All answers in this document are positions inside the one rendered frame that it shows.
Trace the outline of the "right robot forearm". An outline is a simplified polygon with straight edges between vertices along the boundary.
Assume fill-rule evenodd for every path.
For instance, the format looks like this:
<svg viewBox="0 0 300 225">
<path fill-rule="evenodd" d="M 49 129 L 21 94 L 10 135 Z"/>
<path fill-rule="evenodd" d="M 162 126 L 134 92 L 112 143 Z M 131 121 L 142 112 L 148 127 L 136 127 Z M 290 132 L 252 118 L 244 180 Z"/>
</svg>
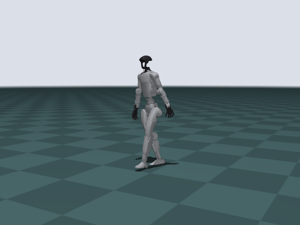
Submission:
<svg viewBox="0 0 300 225">
<path fill-rule="evenodd" d="M 136 99 L 135 99 L 136 108 L 139 108 L 140 100 L 141 100 L 141 94 L 139 94 L 139 95 L 136 94 Z"/>
</svg>

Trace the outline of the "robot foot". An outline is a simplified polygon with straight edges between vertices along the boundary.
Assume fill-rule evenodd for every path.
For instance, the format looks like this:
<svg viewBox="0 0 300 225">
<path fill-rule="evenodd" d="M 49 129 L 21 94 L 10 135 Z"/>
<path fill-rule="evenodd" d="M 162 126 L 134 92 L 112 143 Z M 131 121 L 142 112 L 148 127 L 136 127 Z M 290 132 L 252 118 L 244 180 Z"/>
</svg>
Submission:
<svg viewBox="0 0 300 225">
<path fill-rule="evenodd" d="M 135 168 L 148 168 L 148 163 L 144 164 L 141 162 L 140 164 L 136 165 Z"/>
<path fill-rule="evenodd" d="M 161 158 L 161 160 L 155 160 L 154 162 L 150 163 L 150 165 L 159 165 L 165 163 L 165 160 Z"/>
</svg>

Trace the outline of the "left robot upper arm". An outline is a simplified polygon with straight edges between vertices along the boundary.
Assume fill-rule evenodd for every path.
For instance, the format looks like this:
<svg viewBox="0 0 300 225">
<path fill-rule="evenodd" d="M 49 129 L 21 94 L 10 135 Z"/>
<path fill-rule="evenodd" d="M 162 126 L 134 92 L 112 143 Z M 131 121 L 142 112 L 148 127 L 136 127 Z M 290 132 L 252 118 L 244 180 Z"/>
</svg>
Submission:
<svg viewBox="0 0 300 225">
<path fill-rule="evenodd" d="M 163 89 L 163 88 L 162 88 L 162 84 L 161 84 L 161 82 L 160 82 L 158 73 L 157 73 L 157 72 L 151 72 L 151 73 L 150 73 L 150 77 L 151 77 L 151 79 L 154 81 L 154 83 L 155 83 L 155 85 L 156 85 L 156 87 L 157 87 L 156 93 L 157 93 L 158 95 L 160 95 L 160 94 L 161 94 L 161 93 L 160 93 L 160 89 Z"/>
</svg>

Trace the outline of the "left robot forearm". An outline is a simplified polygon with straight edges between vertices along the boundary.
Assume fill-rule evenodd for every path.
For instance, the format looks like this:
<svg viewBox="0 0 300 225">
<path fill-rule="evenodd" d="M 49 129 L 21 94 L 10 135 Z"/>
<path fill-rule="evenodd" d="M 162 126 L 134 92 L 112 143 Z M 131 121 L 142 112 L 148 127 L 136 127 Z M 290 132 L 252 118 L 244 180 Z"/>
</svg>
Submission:
<svg viewBox="0 0 300 225">
<path fill-rule="evenodd" d="M 170 104 L 169 104 L 169 100 L 167 99 L 165 91 L 163 89 L 160 89 L 160 93 L 161 93 L 161 98 L 164 101 L 166 107 L 169 108 Z"/>
</svg>

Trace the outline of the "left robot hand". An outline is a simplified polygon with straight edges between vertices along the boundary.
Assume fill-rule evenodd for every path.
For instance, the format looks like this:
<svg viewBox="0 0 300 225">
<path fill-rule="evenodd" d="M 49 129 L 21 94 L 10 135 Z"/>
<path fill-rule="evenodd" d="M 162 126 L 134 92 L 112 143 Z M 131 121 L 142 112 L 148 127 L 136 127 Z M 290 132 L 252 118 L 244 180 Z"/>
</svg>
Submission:
<svg viewBox="0 0 300 225">
<path fill-rule="evenodd" d="M 166 107 L 166 105 L 165 105 L 165 107 Z M 174 112 L 173 112 L 173 110 L 171 109 L 171 106 L 169 107 L 169 108 L 167 108 L 166 107 L 166 115 L 165 116 L 167 116 L 167 114 L 168 114 L 168 118 L 169 118 L 169 115 L 170 115 L 170 118 L 171 118 L 171 116 L 173 117 L 173 115 L 174 115 Z"/>
</svg>

